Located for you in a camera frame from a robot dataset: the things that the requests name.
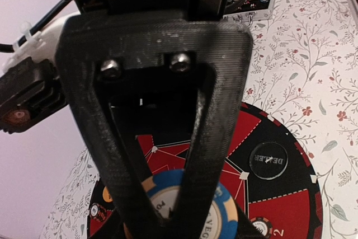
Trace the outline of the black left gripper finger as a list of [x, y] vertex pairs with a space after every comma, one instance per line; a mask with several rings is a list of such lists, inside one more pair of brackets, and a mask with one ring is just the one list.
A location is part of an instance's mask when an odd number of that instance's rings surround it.
[[252, 224], [252, 222], [245, 215], [243, 210], [233, 200], [232, 219], [235, 222], [235, 235], [236, 239], [264, 239], [264, 235]]

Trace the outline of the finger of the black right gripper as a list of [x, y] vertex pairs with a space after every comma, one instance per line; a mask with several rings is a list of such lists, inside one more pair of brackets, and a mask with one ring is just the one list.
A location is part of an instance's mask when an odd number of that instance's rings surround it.
[[83, 140], [134, 238], [163, 227], [142, 182], [138, 136], [191, 134], [184, 177], [216, 187], [238, 120], [253, 39], [246, 25], [188, 21], [182, 12], [69, 18], [55, 55]]

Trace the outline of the orange big blind button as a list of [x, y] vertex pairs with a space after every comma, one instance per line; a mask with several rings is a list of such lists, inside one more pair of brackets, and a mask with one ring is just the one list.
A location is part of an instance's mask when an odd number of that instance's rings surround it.
[[102, 198], [105, 202], [111, 203], [113, 201], [108, 188], [105, 186], [102, 191]]

